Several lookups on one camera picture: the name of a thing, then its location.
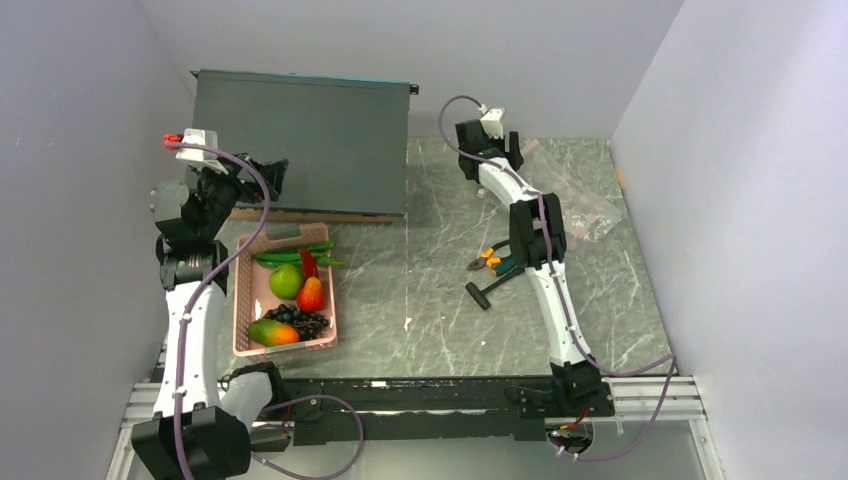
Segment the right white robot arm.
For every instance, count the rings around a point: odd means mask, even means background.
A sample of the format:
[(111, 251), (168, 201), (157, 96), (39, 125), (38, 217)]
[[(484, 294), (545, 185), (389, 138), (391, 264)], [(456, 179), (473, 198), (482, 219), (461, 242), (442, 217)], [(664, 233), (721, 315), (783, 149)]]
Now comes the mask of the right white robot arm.
[(523, 158), (516, 132), (507, 139), (494, 139), (480, 120), (460, 122), (455, 128), (465, 178), (488, 189), (509, 210), (510, 253), (533, 287), (547, 330), (551, 369), (550, 392), (544, 396), (547, 406), (561, 416), (612, 416), (609, 385), (593, 364), (568, 291), (560, 200), (532, 187), (518, 173)]

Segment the long green pepper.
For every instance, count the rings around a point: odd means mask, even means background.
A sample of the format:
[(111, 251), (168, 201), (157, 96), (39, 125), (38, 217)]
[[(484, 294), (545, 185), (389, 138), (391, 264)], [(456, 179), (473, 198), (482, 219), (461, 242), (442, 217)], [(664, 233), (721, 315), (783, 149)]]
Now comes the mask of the long green pepper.
[(274, 250), (264, 251), (258, 254), (255, 254), (254, 257), (261, 261), (268, 262), (291, 262), (291, 261), (299, 261), (300, 260), (300, 252), (302, 250), (306, 250), (311, 253), (313, 256), (317, 257), (320, 255), (327, 254), (331, 250), (333, 250), (336, 246), (334, 241), (322, 241), (322, 242), (313, 242), (308, 244), (301, 245), (293, 245), (287, 246), (283, 248), (278, 248)]
[[(282, 265), (294, 265), (300, 267), (302, 265), (302, 260), (299, 257), (285, 257), (285, 258), (270, 258), (270, 257), (260, 257), (254, 256), (253, 259), (262, 267), (275, 269)], [(349, 259), (343, 258), (333, 258), (328, 256), (319, 256), (314, 258), (314, 262), (317, 267), (340, 267), (348, 264)]]

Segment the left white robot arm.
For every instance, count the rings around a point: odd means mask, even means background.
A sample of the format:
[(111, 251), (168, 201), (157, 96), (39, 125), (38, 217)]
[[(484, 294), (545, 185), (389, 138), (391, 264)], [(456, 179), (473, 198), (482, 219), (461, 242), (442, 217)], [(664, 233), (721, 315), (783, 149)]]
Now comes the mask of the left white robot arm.
[(286, 409), (288, 394), (268, 363), (237, 372), (220, 394), (214, 343), (234, 259), (216, 236), (237, 204), (276, 201), (287, 167), (285, 159), (261, 164), (241, 153), (217, 168), (195, 168), (190, 182), (162, 182), (150, 192), (168, 334), (152, 417), (132, 427), (131, 445), (156, 479), (246, 473), (253, 421)]

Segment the red chili pepper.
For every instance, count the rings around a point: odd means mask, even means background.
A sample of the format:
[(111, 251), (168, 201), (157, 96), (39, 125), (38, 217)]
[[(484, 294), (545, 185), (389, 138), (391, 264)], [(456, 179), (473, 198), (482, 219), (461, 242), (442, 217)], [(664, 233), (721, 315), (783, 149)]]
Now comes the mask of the red chili pepper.
[(318, 276), (317, 261), (313, 254), (308, 249), (300, 249), (299, 257), (301, 260), (301, 269), (305, 279)]

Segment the clear zip top bag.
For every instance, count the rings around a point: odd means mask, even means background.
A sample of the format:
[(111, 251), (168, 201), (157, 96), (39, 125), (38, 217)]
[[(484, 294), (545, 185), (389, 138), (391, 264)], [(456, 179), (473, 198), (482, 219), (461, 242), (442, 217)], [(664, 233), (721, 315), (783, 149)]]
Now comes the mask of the clear zip top bag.
[(564, 228), (571, 238), (598, 242), (622, 220), (616, 206), (574, 177), (541, 140), (527, 141), (521, 154), (523, 178), (536, 190), (557, 195)]

